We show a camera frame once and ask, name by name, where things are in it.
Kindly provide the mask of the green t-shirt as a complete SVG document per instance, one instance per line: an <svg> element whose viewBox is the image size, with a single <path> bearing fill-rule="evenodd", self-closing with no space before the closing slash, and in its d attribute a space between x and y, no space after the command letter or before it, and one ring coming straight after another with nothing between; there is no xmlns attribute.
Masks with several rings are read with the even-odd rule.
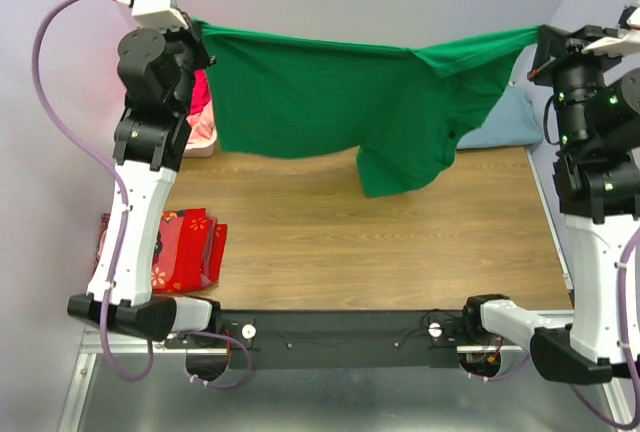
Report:
<svg viewBox="0 0 640 432"><path fill-rule="evenodd" d="M428 186L503 97L536 27L423 48L201 24L227 152L305 159L355 149L365 196Z"/></svg>

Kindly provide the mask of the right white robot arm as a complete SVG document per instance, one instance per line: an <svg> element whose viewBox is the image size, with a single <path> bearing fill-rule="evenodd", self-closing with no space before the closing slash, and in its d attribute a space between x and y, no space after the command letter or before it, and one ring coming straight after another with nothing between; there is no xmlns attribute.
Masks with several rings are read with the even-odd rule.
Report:
<svg viewBox="0 0 640 432"><path fill-rule="evenodd" d="M468 299L459 322L471 343L499 336L520 346L548 381L591 385L638 373L639 73L604 79L638 50L635 24L539 30L528 77L553 90L553 179L572 243L574 316L553 320L493 294Z"/></svg>

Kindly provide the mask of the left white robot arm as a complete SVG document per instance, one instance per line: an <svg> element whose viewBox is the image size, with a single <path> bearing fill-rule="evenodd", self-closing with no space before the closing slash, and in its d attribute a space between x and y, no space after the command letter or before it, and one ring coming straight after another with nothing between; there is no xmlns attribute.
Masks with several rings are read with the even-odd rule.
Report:
<svg viewBox="0 0 640 432"><path fill-rule="evenodd" d="M190 135L195 73L214 64L196 25L170 31L139 28L118 45L117 73L126 88L115 128L112 209L98 266L67 313L88 325L151 340L186 332L201 347L222 332L209 299L152 291L152 259L164 206Z"/></svg>

